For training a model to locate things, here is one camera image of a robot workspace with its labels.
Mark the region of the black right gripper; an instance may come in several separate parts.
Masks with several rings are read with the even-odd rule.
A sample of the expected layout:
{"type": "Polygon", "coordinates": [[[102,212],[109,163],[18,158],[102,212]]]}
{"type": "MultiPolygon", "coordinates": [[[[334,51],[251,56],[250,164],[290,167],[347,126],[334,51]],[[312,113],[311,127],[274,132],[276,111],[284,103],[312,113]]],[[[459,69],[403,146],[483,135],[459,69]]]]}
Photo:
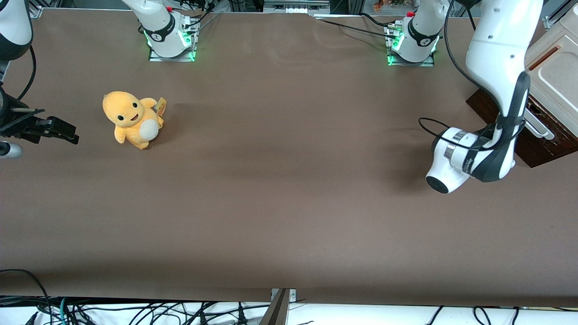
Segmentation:
{"type": "Polygon", "coordinates": [[[78,144],[80,136],[76,134],[76,127],[55,116],[47,118],[47,130],[37,125],[41,121],[38,114],[45,109],[33,109],[23,102],[6,94],[0,89],[0,135],[2,138],[14,137],[39,144],[41,137],[65,140],[71,144],[78,144]]]}

